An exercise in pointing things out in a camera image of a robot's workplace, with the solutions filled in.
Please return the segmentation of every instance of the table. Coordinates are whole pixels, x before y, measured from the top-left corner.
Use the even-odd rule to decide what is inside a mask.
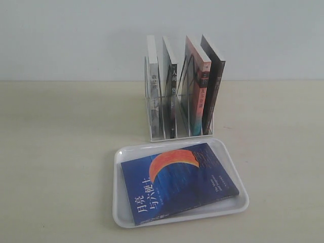
[[[136,229],[112,218],[113,156],[149,142],[143,82],[0,82],[0,242],[323,242],[324,82],[223,81],[240,214]]]

